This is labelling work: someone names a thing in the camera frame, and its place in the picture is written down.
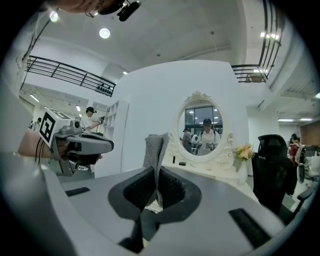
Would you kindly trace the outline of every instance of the oval mirror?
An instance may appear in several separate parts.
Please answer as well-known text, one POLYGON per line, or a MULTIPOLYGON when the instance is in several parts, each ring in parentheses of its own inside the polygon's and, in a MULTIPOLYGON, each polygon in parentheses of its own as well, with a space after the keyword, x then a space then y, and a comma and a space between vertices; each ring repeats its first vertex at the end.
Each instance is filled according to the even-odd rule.
POLYGON ((220 112, 206 100, 188 104, 178 124, 180 143, 195 156, 204 156, 214 151, 221 141, 223 130, 220 112))

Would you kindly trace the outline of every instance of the black office chair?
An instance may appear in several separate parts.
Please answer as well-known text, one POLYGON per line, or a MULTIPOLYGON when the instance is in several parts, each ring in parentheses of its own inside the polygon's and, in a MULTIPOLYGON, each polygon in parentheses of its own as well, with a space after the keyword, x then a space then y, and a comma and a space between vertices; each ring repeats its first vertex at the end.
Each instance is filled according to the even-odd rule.
POLYGON ((297 171, 287 158, 285 140, 277 134, 258 137, 258 152, 252 159, 253 192, 259 202, 278 215, 285 224, 296 216, 303 202, 312 194, 314 187, 298 196, 299 206, 294 213, 282 205, 287 192, 292 195, 297 184, 297 171))

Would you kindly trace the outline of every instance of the brown wall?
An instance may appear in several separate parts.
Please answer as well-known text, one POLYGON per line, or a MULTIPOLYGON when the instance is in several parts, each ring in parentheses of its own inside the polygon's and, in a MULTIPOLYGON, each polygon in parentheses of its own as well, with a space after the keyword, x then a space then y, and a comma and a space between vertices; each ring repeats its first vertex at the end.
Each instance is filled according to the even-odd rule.
POLYGON ((320 120, 300 127, 301 143, 320 146, 320 120))

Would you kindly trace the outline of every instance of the metal railing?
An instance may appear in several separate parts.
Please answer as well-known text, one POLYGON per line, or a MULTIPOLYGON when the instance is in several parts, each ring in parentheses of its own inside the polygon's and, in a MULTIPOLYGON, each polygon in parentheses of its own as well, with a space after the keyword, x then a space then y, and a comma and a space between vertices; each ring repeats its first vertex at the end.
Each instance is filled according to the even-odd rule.
POLYGON ((116 84, 104 77, 52 59, 29 56, 26 72, 66 81, 112 97, 116 84))
POLYGON ((232 65, 239 83, 265 83, 275 66, 281 46, 285 25, 284 15, 271 3, 262 0, 264 11, 264 31, 261 55, 258 64, 232 65))

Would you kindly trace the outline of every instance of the vase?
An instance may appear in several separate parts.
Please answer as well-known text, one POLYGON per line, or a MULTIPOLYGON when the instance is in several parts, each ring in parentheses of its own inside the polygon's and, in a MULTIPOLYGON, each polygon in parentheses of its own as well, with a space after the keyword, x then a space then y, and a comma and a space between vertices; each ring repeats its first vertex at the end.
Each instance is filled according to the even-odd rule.
POLYGON ((244 185, 248 177, 248 161, 241 161, 240 168, 238 170, 238 184, 244 185))

